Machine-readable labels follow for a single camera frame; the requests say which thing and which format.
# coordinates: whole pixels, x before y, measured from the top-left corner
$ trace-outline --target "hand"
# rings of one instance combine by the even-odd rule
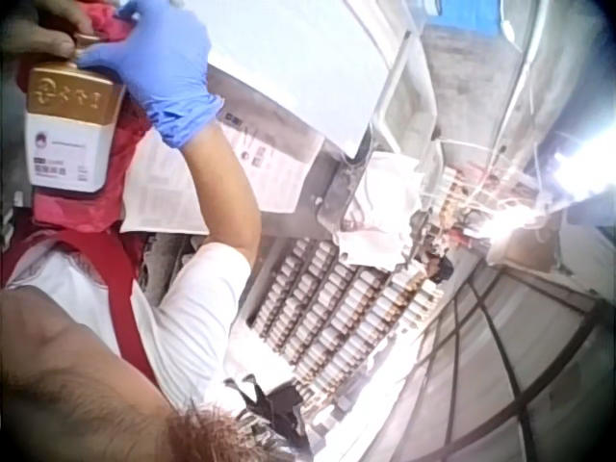
[[[93,33],[90,18],[74,0],[32,0],[22,3],[3,24],[0,36],[3,52],[72,56],[75,51],[72,38],[64,32],[40,27],[37,9],[67,19],[83,34]]]
[[[77,65],[114,71],[163,140],[180,148],[222,106],[207,90],[207,29],[193,13],[168,0],[130,0],[117,14],[130,20],[135,13],[140,17],[130,37],[88,48]]]

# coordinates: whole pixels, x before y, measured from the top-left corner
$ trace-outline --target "blue latex glove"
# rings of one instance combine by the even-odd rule
[[[131,20],[135,13],[139,21],[125,41],[91,46],[77,65],[114,71],[165,143],[182,147],[222,107],[207,90],[207,29],[169,0],[130,0],[117,15]]]

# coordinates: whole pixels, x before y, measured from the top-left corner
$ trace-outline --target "white label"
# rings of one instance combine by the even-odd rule
[[[40,178],[89,182],[88,147],[79,142],[61,141],[46,132],[37,132],[34,174]]]

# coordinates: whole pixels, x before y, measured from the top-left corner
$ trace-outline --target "white sleeve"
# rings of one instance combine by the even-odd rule
[[[250,264],[226,244],[203,245],[154,309],[163,392],[173,404],[200,400],[220,370]]]

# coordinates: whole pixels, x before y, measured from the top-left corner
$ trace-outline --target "red bag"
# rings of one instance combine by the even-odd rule
[[[90,17],[94,31],[107,41],[120,41],[130,34],[131,25],[114,17],[114,7],[98,3],[82,3],[80,7]],[[74,26],[55,16],[42,16],[41,25],[69,34],[75,31]],[[25,92],[28,88],[32,66],[49,61],[50,57],[44,55],[32,55],[21,61],[17,84],[22,91]],[[115,128],[107,181],[103,189],[94,198],[70,198],[36,188],[36,221],[85,233],[96,233],[109,229],[120,219],[126,170],[133,159],[137,143],[149,130],[150,124],[142,109],[127,96]]]

